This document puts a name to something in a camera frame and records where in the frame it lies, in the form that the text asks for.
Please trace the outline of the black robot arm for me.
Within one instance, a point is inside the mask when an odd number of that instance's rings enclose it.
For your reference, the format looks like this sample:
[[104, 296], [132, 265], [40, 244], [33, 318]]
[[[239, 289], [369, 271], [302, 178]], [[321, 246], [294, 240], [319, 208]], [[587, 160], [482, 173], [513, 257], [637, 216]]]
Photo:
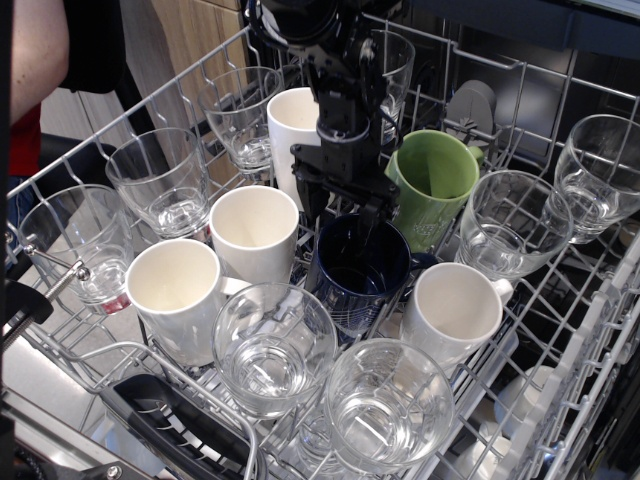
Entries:
[[358, 206], [357, 240], [369, 244], [397, 207], [399, 190], [381, 163], [387, 82], [368, 14], [393, 1], [250, 1], [251, 29], [268, 46], [297, 57], [319, 106], [317, 146], [294, 144], [292, 172], [306, 216], [330, 194]]

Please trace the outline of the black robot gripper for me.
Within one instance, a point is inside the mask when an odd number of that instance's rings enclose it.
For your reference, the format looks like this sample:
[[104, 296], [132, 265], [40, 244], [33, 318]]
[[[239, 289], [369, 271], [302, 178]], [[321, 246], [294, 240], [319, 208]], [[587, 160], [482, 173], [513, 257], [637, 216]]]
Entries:
[[399, 188], [384, 173], [383, 117], [375, 117], [367, 130], [344, 137], [338, 130], [319, 131], [320, 145], [291, 146], [293, 173], [306, 216], [316, 220], [335, 194], [362, 207], [357, 222], [358, 254], [371, 235], [397, 209]]

